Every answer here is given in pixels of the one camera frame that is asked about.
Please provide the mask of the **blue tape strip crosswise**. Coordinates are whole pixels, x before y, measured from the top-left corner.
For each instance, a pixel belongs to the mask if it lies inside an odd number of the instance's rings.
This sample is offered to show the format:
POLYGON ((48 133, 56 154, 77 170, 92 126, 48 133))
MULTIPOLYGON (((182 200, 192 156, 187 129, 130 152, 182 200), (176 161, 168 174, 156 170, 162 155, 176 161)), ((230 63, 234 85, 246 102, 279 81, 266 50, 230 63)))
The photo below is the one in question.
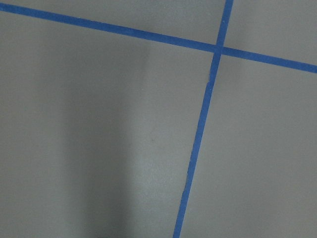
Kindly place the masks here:
MULTIPOLYGON (((114 34, 154 41, 154 42, 181 46, 181 47, 204 51, 204 52, 214 53, 219 48, 217 45, 208 44, 204 42, 198 42, 194 40, 189 40, 189 39, 154 33, 154 32, 148 32, 148 31, 138 30, 134 28, 119 26, 119 25, 102 23, 102 22, 92 21, 92 20, 88 20, 84 18, 78 18, 78 17, 69 16, 69 15, 42 11, 42 10, 37 10, 33 8, 12 5, 12 4, 1 3, 0 10, 3 12, 19 14, 23 16, 44 19, 48 21, 54 21, 54 22, 59 22, 63 24, 99 30, 99 31, 105 31, 105 32, 110 32, 114 34)), ((314 64, 309 64, 309 63, 304 63, 304 62, 299 62, 299 61, 294 61, 289 59, 283 59, 283 58, 253 53, 249 51, 238 50, 238 49, 229 48, 229 47, 223 47, 220 50, 220 52, 225 56, 236 57, 236 58, 240 58, 244 60, 252 60, 252 61, 267 63, 271 65, 277 65, 277 66, 292 68, 296 70, 311 72, 311 73, 317 72, 317 66, 314 64)))

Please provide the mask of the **blue tape strip lengthwise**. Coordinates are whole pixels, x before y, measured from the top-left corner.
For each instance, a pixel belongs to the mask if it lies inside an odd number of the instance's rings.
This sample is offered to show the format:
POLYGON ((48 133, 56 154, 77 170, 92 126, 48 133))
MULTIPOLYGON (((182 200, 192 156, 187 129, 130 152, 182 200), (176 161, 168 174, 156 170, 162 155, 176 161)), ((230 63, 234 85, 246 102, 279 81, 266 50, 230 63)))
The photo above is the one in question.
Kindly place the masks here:
POLYGON ((208 111, 211 103, 211 97, 213 88, 215 85, 215 80, 218 72, 218 67, 222 55, 222 50, 224 47, 224 42, 227 34, 227 29, 230 21, 230 16, 232 12, 234 1, 227 0, 224 5, 222 18, 218 30, 216 45, 215 45, 215 51, 213 53, 212 61, 211 61, 211 67, 210 67, 210 74, 209 74, 209 80, 206 84, 202 107, 200 111, 200 116, 197 124, 195 139, 191 151, 191 156, 188 164, 187 169, 187 175, 186 175, 186 182, 185 186, 181 195, 179 209, 176 217, 176 222, 174 226, 173 231, 173 238, 179 238, 181 236, 182 226, 186 214, 186 209, 189 201, 191 186, 195 174, 195 169, 197 165, 198 155, 200 151, 201 142, 203 139, 204 129, 206 125, 206 120, 208 116, 208 111))

